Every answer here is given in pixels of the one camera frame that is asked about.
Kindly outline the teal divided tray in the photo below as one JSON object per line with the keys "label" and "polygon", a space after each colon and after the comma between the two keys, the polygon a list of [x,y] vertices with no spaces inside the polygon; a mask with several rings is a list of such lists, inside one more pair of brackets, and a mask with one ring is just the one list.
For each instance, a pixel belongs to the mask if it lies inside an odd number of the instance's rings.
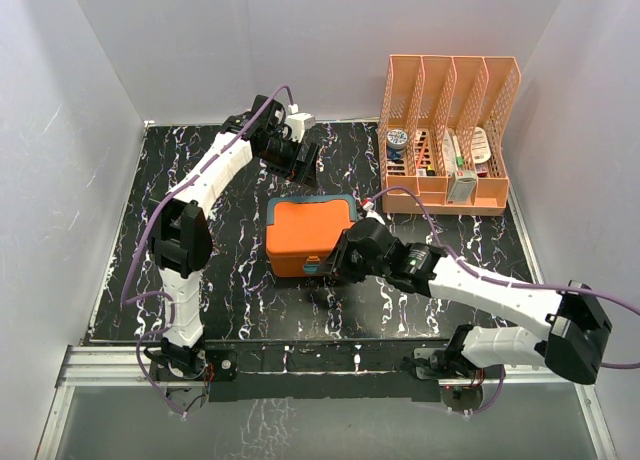
{"label": "teal divided tray", "polygon": [[333,194],[333,195],[315,195],[315,196],[289,196],[289,197],[277,197],[269,200],[268,206],[267,206],[266,224],[272,225],[274,223],[275,207],[279,203],[313,204],[313,203],[327,203],[333,200],[344,200],[348,206],[350,221],[355,222],[358,219],[356,202],[354,198],[350,195]]}

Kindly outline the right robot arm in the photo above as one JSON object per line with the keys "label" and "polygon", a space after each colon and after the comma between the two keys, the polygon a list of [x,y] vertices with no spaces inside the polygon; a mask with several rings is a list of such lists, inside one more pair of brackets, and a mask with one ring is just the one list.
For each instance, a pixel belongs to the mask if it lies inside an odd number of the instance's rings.
{"label": "right robot arm", "polygon": [[507,327],[459,326],[425,369],[466,377],[494,365],[546,367],[571,382],[595,383],[612,324],[585,284],[520,282],[474,267],[446,246],[404,243],[366,218],[342,231],[314,273],[359,283],[369,276],[396,289],[467,305],[509,321]]}

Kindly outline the orange medicine box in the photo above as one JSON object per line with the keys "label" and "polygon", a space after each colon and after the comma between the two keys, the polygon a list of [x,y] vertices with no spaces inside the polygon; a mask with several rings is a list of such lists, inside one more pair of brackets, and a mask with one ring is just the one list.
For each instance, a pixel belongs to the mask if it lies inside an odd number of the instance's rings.
{"label": "orange medicine box", "polygon": [[315,276],[318,265],[334,249],[342,231],[355,222],[350,221],[344,200],[279,203],[274,223],[266,224],[265,249],[273,273],[279,278]]}

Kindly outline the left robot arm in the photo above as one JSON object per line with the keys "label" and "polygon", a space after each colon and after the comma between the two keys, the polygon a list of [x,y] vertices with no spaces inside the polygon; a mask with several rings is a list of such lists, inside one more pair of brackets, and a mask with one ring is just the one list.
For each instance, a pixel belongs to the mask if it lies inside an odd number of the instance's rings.
{"label": "left robot arm", "polygon": [[160,350],[147,356],[173,375],[194,379],[206,368],[200,283],[213,252],[212,207],[254,159],[289,182],[316,186],[319,146],[303,144],[315,123],[295,104],[256,96],[249,111],[227,118],[202,159],[154,208],[148,249],[161,277],[166,317]]}

